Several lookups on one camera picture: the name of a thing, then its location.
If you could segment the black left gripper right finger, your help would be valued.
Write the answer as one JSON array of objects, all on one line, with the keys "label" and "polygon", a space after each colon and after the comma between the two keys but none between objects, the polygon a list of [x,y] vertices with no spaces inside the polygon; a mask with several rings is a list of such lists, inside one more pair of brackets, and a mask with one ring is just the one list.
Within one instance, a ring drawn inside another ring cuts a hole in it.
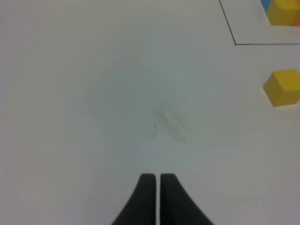
[{"label": "black left gripper right finger", "polygon": [[163,173],[160,175],[160,224],[212,224],[190,198],[176,175],[172,173]]}]

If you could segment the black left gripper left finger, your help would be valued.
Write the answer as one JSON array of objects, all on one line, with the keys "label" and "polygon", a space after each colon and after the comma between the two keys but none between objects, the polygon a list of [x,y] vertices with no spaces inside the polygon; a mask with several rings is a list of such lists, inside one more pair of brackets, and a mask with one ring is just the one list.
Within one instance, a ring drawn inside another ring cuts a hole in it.
[{"label": "black left gripper left finger", "polygon": [[140,175],[137,185],[113,221],[114,225],[154,225],[156,223],[156,176]]}]

